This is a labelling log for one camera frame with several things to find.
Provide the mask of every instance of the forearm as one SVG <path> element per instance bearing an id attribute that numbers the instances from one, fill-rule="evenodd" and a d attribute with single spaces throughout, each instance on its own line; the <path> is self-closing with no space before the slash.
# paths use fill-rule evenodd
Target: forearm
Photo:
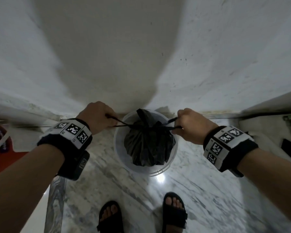
<path id="1" fill-rule="evenodd" d="M 255 149 L 237 169 L 291 220 L 291 162 Z"/>
<path id="2" fill-rule="evenodd" d="M 0 232 L 19 232 L 64 162 L 44 144 L 0 173 Z"/>

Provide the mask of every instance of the person's right arm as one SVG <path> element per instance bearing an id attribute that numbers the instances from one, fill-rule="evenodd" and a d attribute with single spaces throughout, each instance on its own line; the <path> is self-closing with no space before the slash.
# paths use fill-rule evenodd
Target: person's right arm
<path id="1" fill-rule="evenodd" d="M 201 114 L 184 109 L 178 111 L 175 129 L 186 141 L 202 145 L 206 135 L 217 125 Z M 291 220 L 291 162 L 262 149 L 254 149 L 237 166 Z"/>

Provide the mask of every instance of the sandal strap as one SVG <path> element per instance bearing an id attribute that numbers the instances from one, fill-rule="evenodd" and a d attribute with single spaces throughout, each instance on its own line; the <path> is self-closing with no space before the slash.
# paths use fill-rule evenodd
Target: sandal strap
<path id="1" fill-rule="evenodd" d="M 97 226 L 97 231 L 101 233 L 118 233 L 122 232 L 122 217 L 119 212 L 111 215 L 110 217 L 99 222 Z"/>
<path id="2" fill-rule="evenodd" d="M 187 213 L 184 209 L 175 208 L 172 205 L 164 205 L 164 222 L 166 225 L 172 225 L 185 229 Z"/>

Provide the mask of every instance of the person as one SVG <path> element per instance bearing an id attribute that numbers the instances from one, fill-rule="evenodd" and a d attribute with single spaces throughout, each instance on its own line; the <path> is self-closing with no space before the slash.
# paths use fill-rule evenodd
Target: person
<path id="1" fill-rule="evenodd" d="M 114 119 L 107 118 L 106 114 L 117 117 L 109 106 L 98 101 L 90 103 L 79 113 L 77 119 L 86 122 L 94 135 L 117 124 Z M 187 108 L 178 111 L 175 125 L 182 126 L 182 129 L 175 129 L 173 133 L 198 145 L 202 145 L 207 135 L 218 127 Z M 65 156 L 56 146 L 41 144 L 0 173 L 0 232 L 21 231 L 64 161 Z M 239 161 L 237 170 L 291 220 L 291 162 L 256 148 Z M 181 198 L 170 192 L 163 203 L 163 215 L 166 216 L 163 217 L 163 230 L 182 232 L 184 226 L 175 226 L 182 225 L 183 218 L 186 217 Z M 108 219 L 114 219 L 114 224 L 122 227 L 121 217 L 118 204 L 108 202 L 101 209 L 99 224 L 105 221 L 110 225 Z"/>

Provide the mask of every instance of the wristband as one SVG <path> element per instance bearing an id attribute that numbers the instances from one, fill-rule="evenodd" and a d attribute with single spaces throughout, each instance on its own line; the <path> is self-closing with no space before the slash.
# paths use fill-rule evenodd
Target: wristband
<path id="1" fill-rule="evenodd" d="M 89 153 L 85 149 L 92 139 L 86 122 L 81 119 L 67 119 L 47 129 L 37 145 L 50 144 L 58 148 L 65 157 L 58 176 L 77 180 L 89 159 Z"/>
<path id="2" fill-rule="evenodd" d="M 220 126 L 204 140 L 204 156 L 220 171 L 229 169 L 235 176 L 244 176 L 237 170 L 242 158 L 258 148 L 253 138 L 233 126 Z"/>

